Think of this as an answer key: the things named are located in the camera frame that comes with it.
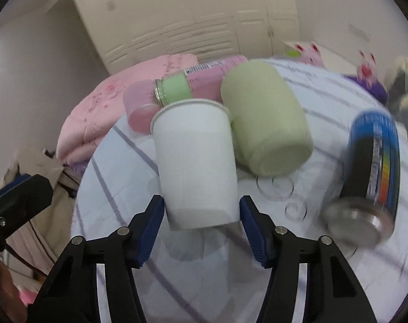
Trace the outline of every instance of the pink quilt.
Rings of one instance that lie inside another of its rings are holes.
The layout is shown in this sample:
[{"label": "pink quilt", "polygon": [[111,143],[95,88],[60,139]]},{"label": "pink quilt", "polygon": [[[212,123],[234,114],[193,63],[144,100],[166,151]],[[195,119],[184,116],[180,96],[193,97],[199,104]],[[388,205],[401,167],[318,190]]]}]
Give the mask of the pink quilt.
[{"label": "pink quilt", "polygon": [[63,164],[89,160],[125,112],[123,91],[135,81],[160,79],[198,64],[196,56],[165,55],[127,68],[102,81],[63,123],[56,156]]}]

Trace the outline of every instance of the white wardrobe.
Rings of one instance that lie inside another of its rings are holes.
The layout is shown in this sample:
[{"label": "white wardrobe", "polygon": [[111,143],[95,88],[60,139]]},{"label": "white wardrobe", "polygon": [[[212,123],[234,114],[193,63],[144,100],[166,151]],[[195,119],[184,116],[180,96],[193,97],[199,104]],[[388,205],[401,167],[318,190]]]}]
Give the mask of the white wardrobe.
[{"label": "white wardrobe", "polygon": [[160,55],[269,57],[298,40],[295,0],[74,0],[110,74]]}]

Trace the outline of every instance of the blue gripper pad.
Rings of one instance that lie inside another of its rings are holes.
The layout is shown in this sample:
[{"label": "blue gripper pad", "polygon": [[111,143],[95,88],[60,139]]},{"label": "blue gripper pad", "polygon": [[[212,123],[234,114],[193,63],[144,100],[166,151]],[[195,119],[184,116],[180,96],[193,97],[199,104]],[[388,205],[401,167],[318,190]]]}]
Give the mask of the blue gripper pad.
[{"label": "blue gripper pad", "polygon": [[139,267],[150,258],[160,224],[165,214],[165,202],[160,195],[154,195],[147,209],[132,219],[129,229],[136,241],[137,252],[132,254]]},{"label": "blue gripper pad", "polygon": [[272,267],[276,249],[272,235],[275,225],[271,218],[260,213],[252,198],[245,195],[240,199],[240,219],[255,260],[264,268]]},{"label": "blue gripper pad", "polygon": [[23,175],[18,175],[13,182],[7,184],[4,188],[0,190],[0,196],[4,195],[6,192],[10,191],[20,183],[26,181],[28,178],[30,178],[30,175],[28,175],[27,173],[24,173]]}]

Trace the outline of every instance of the barcode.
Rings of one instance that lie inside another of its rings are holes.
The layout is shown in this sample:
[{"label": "barcode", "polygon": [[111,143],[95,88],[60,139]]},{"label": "barcode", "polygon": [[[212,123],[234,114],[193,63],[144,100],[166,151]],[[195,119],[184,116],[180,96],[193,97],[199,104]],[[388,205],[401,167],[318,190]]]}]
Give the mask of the barcode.
[{"label": "barcode", "polygon": [[196,73],[197,71],[203,71],[205,69],[213,68],[214,66],[219,66],[225,64],[225,61],[213,61],[213,62],[207,62],[203,64],[198,64],[195,66],[192,66],[191,68],[188,68],[185,70],[185,74],[192,74]]}]

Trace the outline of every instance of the screw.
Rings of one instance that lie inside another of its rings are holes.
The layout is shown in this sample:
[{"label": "screw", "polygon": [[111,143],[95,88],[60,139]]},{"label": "screw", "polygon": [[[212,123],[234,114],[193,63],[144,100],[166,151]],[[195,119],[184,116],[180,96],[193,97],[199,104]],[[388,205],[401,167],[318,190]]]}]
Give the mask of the screw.
[{"label": "screw", "polygon": [[128,228],[128,227],[120,227],[120,228],[117,230],[117,234],[120,235],[120,236],[125,236],[125,235],[127,235],[128,233],[129,233],[129,228]]},{"label": "screw", "polygon": [[2,216],[0,217],[0,226],[4,227],[7,224],[6,219],[4,219]]},{"label": "screw", "polygon": [[329,244],[332,243],[332,239],[331,239],[330,237],[328,237],[328,236],[323,236],[323,237],[321,238],[321,242],[322,242],[323,244],[325,244],[325,245],[329,245]]},{"label": "screw", "polygon": [[287,228],[283,226],[277,226],[276,227],[276,233],[278,234],[286,234],[287,233]]},{"label": "screw", "polygon": [[75,236],[74,238],[72,238],[71,243],[73,243],[74,245],[78,245],[81,244],[82,241],[83,241],[82,236]]}]

